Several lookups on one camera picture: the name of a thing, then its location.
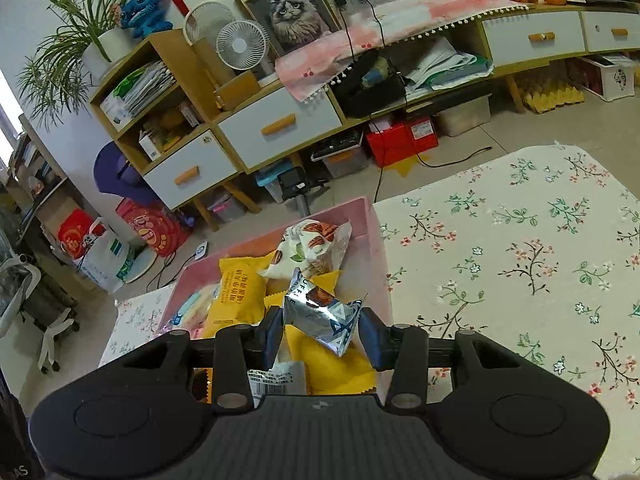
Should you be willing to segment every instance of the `wooden table leg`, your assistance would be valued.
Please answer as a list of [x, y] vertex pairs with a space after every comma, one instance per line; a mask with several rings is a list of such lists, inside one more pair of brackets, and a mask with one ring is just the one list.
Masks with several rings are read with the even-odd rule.
[[207, 206], [205, 206], [202, 203], [202, 200], [200, 200], [199, 198], [194, 198], [193, 205], [196, 206], [196, 208], [198, 209], [198, 212], [204, 218], [204, 221], [209, 226], [209, 229], [211, 229], [212, 231], [218, 231], [220, 229], [220, 226], [218, 225], [218, 223], [213, 219], [213, 215], [211, 214], [211, 211], [209, 211], [207, 209]]
[[238, 199], [239, 202], [244, 204], [244, 206], [251, 213], [258, 214], [260, 211], [262, 211], [260, 206], [257, 205], [257, 203], [255, 203], [253, 200], [251, 200], [248, 197], [248, 195], [246, 193], [244, 193], [244, 191], [240, 191], [240, 189], [238, 189], [238, 186], [236, 186], [236, 184], [234, 184], [233, 182], [231, 182], [231, 181], [225, 182], [224, 184], [222, 184], [222, 187], [224, 187], [229, 193], [231, 193], [233, 196], [235, 196], [236, 199]]
[[507, 86], [509, 87], [509, 93], [511, 94], [511, 99], [513, 99], [513, 104], [516, 105], [516, 111], [519, 114], [526, 113], [524, 104], [522, 103], [522, 97], [520, 96], [520, 90], [518, 90], [518, 84], [516, 83], [516, 79], [513, 74], [504, 76], [504, 80], [507, 82]]
[[295, 152], [295, 153], [291, 153], [291, 155], [289, 155], [289, 158], [291, 159], [291, 163], [294, 166], [297, 166], [299, 168], [302, 168], [302, 157], [300, 156], [300, 152]]

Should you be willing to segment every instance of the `window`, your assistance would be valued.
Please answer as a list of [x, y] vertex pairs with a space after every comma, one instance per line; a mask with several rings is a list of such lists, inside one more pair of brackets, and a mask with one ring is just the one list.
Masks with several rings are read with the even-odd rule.
[[9, 158], [14, 152], [18, 134], [22, 131], [22, 125], [18, 117], [22, 114], [22, 109], [11, 92], [9, 85], [0, 71], [0, 159], [4, 165], [9, 164]]

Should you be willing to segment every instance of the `pink cloth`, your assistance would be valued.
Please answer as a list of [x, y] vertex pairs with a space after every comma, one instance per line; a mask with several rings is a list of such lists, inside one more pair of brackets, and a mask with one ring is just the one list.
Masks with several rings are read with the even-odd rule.
[[[377, 7], [376, 15], [383, 27], [385, 43], [391, 44], [447, 23], [516, 5], [509, 0], [400, 0]], [[382, 46], [380, 28], [370, 14], [356, 14], [351, 23], [349, 35], [354, 53]], [[350, 62], [347, 33], [339, 30], [277, 59], [276, 72], [290, 94], [303, 101]]]

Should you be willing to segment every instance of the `framed picture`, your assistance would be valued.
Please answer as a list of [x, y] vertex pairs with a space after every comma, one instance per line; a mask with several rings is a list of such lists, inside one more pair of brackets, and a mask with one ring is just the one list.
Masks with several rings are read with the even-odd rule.
[[235, 1], [250, 20], [267, 30], [277, 56], [340, 29], [326, 0]]

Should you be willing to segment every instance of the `drawer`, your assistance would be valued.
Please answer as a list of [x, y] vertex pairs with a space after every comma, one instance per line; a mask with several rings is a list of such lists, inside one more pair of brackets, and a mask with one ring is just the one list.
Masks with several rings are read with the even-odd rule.
[[[324, 92], [305, 104], [296, 101], [286, 88], [280, 88], [219, 126], [244, 165], [251, 169], [341, 124]], [[273, 132], [262, 132], [272, 125]]]
[[[578, 12], [541, 12], [484, 20], [484, 33], [495, 66], [585, 51]], [[532, 41], [530, 35], [552, 32], [555, 39]]]
[[640, 14], [631, 12], [583, 12], [587, 50], [640, 48]]
[[[145, 175], [146, 182], [169, 208], [203, 192], [208, 187], [236, 174], [236, 167], [226, 156], [210, 130], [193, 139], [167, 160]], [[176, 179], [184, 182], [176, 184]]]

